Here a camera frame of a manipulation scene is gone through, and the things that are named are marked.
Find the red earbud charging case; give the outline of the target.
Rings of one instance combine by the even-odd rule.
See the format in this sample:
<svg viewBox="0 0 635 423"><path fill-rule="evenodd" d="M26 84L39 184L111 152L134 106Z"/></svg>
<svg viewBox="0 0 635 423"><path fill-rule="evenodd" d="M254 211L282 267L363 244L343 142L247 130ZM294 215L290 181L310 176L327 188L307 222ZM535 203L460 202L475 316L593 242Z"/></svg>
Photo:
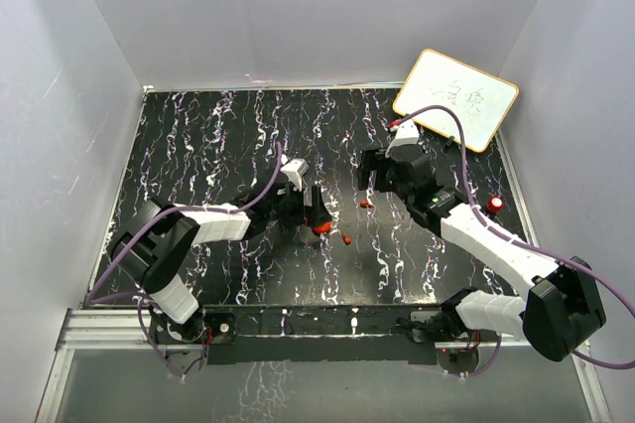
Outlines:
<svg viewBox="0 0 635 423"><path fill-rule="evenodd" d="M331 222L326 222L322 225L319 226L315 226L312 228L312 232L315 235L323 235L323 234L329 234L331 231Z"/></svg>

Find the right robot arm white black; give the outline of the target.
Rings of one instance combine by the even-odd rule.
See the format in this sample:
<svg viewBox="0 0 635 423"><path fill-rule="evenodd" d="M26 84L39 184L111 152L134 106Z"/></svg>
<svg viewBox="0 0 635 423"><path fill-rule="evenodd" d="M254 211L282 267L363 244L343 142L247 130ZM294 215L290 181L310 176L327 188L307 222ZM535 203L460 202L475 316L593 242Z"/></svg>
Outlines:
<svg viewBox="0 0 635 423"><path fill-rule="evenodd" d="M543 357L561 361L605 325L587 264L579 258L566 264L525 249L516 235L505 236L461 192L438 183L420 146L363 151L357 186L394 194L416 224L468 252L516 292L456 292L436 315L418 324L428 338L462 341L475 331L491 331L525 340Z"/></svg>

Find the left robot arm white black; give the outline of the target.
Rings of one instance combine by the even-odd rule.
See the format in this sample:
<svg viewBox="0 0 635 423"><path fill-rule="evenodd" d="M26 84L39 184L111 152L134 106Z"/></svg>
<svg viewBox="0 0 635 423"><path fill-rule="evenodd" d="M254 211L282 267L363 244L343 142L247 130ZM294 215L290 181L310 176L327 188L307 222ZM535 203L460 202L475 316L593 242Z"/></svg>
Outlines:
<svg viewBox="0 0 635 423"><path fill-rule="evenodd" d="M176 206L152 198L128 221L109 245L108 257L150 297L161 311L162 325L171 337L185 343L198 340L205 319L197 298L179 270L191 248L209 242L249 240L271 222L281 227L305 225L315 235L327 234L332 216L318 185L309 191L292 183L278 183L265 196L254 187L224 205L204 211L175 211L154 223L128 252L124 247L148 222Z"/></svg>

